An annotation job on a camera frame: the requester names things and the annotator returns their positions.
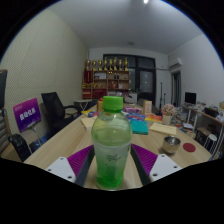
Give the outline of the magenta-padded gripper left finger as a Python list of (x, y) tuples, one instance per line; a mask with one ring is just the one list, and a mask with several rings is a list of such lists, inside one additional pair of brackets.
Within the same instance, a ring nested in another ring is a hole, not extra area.
[(90, 145), (68, 158), (59, 157), (46, 171), (83, 187), (94, 155), (94, 146)]

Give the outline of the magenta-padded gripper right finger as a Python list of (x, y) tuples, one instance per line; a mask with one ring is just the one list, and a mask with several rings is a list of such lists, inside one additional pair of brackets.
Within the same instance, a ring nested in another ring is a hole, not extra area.
[(131, 156), (143, 186), (181, 170), (166, 154), (156, 155), (135, 144), (131, 145)]

